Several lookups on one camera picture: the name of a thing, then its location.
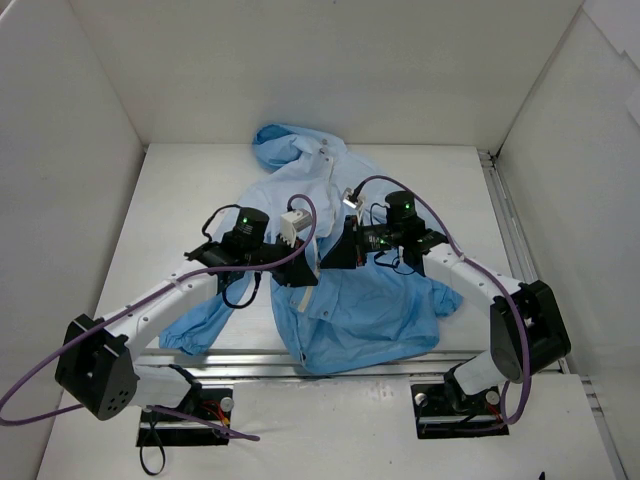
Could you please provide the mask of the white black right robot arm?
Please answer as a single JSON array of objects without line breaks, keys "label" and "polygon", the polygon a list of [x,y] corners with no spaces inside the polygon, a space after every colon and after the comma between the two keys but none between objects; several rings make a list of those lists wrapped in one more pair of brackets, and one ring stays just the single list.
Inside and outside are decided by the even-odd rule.
[{"label": "white black right robot arm", "polygon": [[355,269],[393,251],[400,263],[453,289],[488,316],[488,350],[456,367],[453,380],[442,388],[449,409],[464,412],[480,392],[504,381],[523,383],[526,375],[569,354],[569,335],[547,284],[504,276],[457,253],[442,231],[426,226],[408,191],[386,196],[382,224],[363,223],[364,202],[351,189],[345,190],[343,201],[355,212],[346,216],[343,233],[322,259],[322,268]]}]

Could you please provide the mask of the light blue zip jacket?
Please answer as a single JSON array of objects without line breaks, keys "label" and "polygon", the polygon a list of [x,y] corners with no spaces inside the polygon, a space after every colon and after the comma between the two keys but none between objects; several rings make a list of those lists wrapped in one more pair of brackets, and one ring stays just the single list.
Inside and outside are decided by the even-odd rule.
[{"label": "light blue zip jacket", "polygon": [[[287,200],[307,195],[318,222],[306,258],[316,265],[343,231],[348,213],[344,190],[379,174],[379,168],[350,152],[334,135],[283,124],[262,127],[253,151],[269,174],[241,195],[240,205],[269,215],[265,239],[270,241]],[[372,364],[433,349],[439,342],[439,319],[463,303],[461,295],[437,281],[373,262],[354,270],[321,270],[315,287],[290,288],[272,281],[270,300],[274,323],[291,356]]]}]

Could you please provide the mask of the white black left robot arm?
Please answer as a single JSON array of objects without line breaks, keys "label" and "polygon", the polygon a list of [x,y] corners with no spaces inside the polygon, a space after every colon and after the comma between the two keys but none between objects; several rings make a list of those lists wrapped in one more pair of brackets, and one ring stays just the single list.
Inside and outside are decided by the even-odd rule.
[{"label": "white black left robot arm", "polygon": [[269,272],[288,287],[313,286],[301,240],[313,233],[313,208],[288,208],[271,243],[265,233],[269,217],[244,207],[233,228],[219,241],[207,241],[186,253],[184,262],[154,290],[107,318],[81,315],[66,332],[56,381],[101,421],[128,406],[164,407],[175,418],[191,418],[199,409],[200,383],[176,365],[145,367],[137,360],[147,345],[192,308],[217,295],[247,272]]}]

